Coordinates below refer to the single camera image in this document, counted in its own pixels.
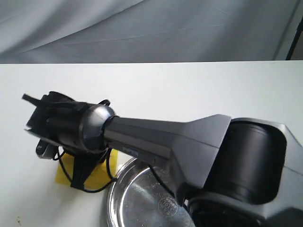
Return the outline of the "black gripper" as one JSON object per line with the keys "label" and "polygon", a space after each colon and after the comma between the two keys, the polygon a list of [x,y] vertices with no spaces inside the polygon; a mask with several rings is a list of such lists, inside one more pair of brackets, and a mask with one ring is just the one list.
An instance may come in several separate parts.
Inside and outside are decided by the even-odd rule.
{"label": "black gripper", "polygon": [[[27,122],[28,133],[57,148],[64,147],[74,154],[89,153],[83,145],[80,133],[80,123],[84,113],[89,109],[88,103],[75,101],[54,91],[43,95],[41,99],[27,94],[24,94],[22,99],[36,107]],[[85,181],[98,163],[99,155],[76,155],[71,187],[85,189]]]}

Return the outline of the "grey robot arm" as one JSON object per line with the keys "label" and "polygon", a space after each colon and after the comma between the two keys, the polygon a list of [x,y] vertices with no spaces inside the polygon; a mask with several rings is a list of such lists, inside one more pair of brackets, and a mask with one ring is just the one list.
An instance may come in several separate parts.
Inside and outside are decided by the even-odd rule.
{"label": "grey robot arm", "polygon": [[191,122],[123,118],[108,100],[91,104],[54,91],[22,98],[35,106],[27,131],[39,138],[37,156],[73,156],[72,188],[98,192],[85,182],[118,150],[150,170],[168,169],[175,186],[167,192],[197,227],[303,224],[303,148],[282,123],[222,114]]}

